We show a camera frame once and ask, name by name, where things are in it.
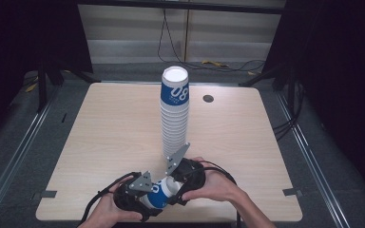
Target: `human hand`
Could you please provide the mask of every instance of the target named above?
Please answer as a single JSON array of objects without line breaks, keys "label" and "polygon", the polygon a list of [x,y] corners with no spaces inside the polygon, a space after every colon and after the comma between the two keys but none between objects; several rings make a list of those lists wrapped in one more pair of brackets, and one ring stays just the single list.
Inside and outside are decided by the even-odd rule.
[{"label": "human hand", "polygon": [[121,220],[140,220],[142,215],[137,212],[124,211],[119,209],[113,200],[113,193],[117,190],[121,183],[131,179],[125,178],[109,189],[110,193],[102,196],[90,217],[82,223],[79,228],[110,228]]},{"label": "human hand", "polygon": [[[202,157],[192,159],[196,162],[202,162],[203,167],[212,167],[213,165],[204,162]],[[240,191],[238,186],[226,178],[221,172],[215,170],[205,171],[206,181],[202,188],[186,192],[182,195],[182,200],[194,200],[206,198],[216,201],[230,201],[232,196]]]}]

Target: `gray strip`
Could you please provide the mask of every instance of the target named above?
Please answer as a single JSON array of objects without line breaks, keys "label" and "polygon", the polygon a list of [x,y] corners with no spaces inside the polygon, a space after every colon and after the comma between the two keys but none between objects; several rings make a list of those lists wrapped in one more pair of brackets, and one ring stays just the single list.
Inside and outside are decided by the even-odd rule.
[{"label": "gray strip", "polygon": [[52,97],[48,101],[47,105],[41,110],[40,113],[38,113],[34,120],[31,123],[31,126],[26,133],[23,140],[20,142],[19,146],[17,147],[16,151],[14,152],[8,166],[6,167],[5,171],[0,177],[0,203],[7,193],[11,182],[13,181],[14,176],[16,175],[17,170],[19,169],[20,165],[22,164],[23,159],[27,155],[29,151],[29,147],[31,146],[31,143],[33,142],[35,136],[37,135],[38,130],[40,129],[40,126],[42,125],[44,119],[47,116],[47,113],[53,103],[53,101],[56,99],[57,94],[59,91],[59,86],[56,86],[54,90],[52,91]]},{"label": "gray strip", "polygon": [[57,191],[43,191],[41,193],[34,193],[31,200],[39,201],[42,198],[55,198]]},{"label": "gray strip", "polygon": [[[278,99],[280,102],[280,106],[283,109],[283,112],[286,116],[286,119],[291,120],[291,114],[287,108],[287,101],[282,93],[277,93]],[[307,164],[310,168],[311,173],[313,174],[314,180],[317,183],[319,192],[321,196],[324,198],[325,203],[327,204],[328,210],[330,211],[334,222],[336,223],[336,227],[338,228],[349,228],[350,225],[345,215],[342,212],[342,208],[337,201],[333,191],[331,190],[328,181],[325,179],[322,174],[321,169],[319,168],[318,162],[314,157],[313,151],[310,149],[309,144],[307,143],[303,133],[301,132],[300,126],[295,124],[292,128],[292,132],[295,135],[296,140],[298,141],[298,145],[300,146],[301,152],[303,153],[304,159],[307,161]]]},{"label": "gray strip", "polygon": [[298,198],[302,197],[303,194],[301,193],[300,190],[297,190],[296,188],[288,188],[288,189],[283,189],[282,190],[283,194],[285,197],[288,196],[296,196]]}]

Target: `black wall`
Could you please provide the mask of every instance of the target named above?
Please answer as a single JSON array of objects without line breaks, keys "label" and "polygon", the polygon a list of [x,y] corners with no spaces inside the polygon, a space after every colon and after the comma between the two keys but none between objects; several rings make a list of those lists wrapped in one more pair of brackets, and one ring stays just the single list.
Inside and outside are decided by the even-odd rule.
[{"label": "black wall", "polygon": [[267,63],[295,66],[326,129],[365,179],[365,1],[308,3],[316,23],[283,15]]},{"label": "black wall", "polygon": [[25,74],[51,57],[92,72],[76,4],[0,0],[0,123]]}]

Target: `white paper cup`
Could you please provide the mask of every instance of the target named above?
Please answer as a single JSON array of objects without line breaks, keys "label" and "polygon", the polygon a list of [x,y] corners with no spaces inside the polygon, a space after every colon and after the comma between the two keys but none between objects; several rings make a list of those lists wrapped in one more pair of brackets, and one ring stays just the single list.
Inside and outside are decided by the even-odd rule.
[{"label": "white paper cup", "polygon": [[164,70],[160,99],[163,154],[171,156],[185,144],[189,116],[188,72],[179,66]]}]

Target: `wire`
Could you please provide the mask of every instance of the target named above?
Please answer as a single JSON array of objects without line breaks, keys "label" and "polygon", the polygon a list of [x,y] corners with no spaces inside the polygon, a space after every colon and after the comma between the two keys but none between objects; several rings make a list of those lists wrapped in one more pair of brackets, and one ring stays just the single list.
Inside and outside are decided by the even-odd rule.
[{"label": "wire", "polygon": [[217,164],[211,162],[211,161],[199,161],[199,163],[202,163],[202,162],[206,162],[206,163],[210,163],[212,165],[215,165],[216,167],[218,167],[221,171],[227,173],[227,171],[225,169],[223,169],[222,167],[218,166]]},{"label": "wire", "polygon": [[96,196],[93,197],[93,199],[90,200],[90,202],[87,204],[87,207],[85,209],[85,213],[83,214],[83,217],[79,223],[78,226],[80,226],[82,223],[84,223],[87,219],[88,216],[88,212],[90,211],[91,206],[94,204],[94,202],[96,202],[99,198],[101,198],[103,195],[109,193],[109,189],[114,186],[115,184],[117,184],[118,182],[122,181],[123,179],[125,179],[126,177],[129,176],[135,176],[138,173],[136,172],[131,172],[128,174],[123,175],[122,177],[118,178],[117,180],[115,180],[114,182],[112,182],[107,188],[103,189],[102,191],[98,192]]},{"label": "wire", "polygon": [[278,129],[282,128],[280,131],[275,132],[276,136],[281,133],[281,135],[279,137],[277,137],[277,141],[280,141],[290,131],[290,129],[292,129],[292,127],[297,123],[298,117],[300,115],[300,111],[302,108],[303,100],[304,100],[304,94],[305,94],[304,88],[302,86],[300,86],[300,83],[298,82],[298,110],[296,111],[295,115],[289,121],[273,128],[274,130],[278,130]]},{"label": "wire", "polygon": [[[160,49],[161,49],[161,46],[162,46],[164,26],[167,29],[168,38],[170,40],[171,47],[172,47],[174,55],[175,55],[175,57],[177,58],[178,61],[166,61],[160,55]],[[235,72],[235,71],[256,70],[256,69],[259,69],[260,67],[262,67],[265,64],[264,60],[250,60],[250,61],[247,61],[246,63],[244,63],[244,65],[242,65],[240,68],[230,68],[230,67],[229,68],[214,68],[214,67],[198,66],[198,65],[195,65],[195,64],[190,64],[190,63],[187,63],[187,62],[183,62],[179,58],[176,49],[174,49],[173,39],[171,38],[171,33],[170,33],[170,29],[168,27],[168,22],[167,22],[167,17],[165,15],[165,9],[163,9],[163,24],[162,24],[162,32],[161,32],[161,36],[160,36],[160,40],[159,40],[159,46],[158,46],[158,57],[159,57],[160,60],[162,60],[165,63],[181,64],[181,65],[183,65],[185,67],[188,67],[190,69],[209,69],[209,70],[215,70],[215,71],[218,71],[218,72]],[[256,66],[254,68],[244,69],[244,67],[247,66],[249,63],[254,63],[254,62],[260,62],[259,66]]]}]

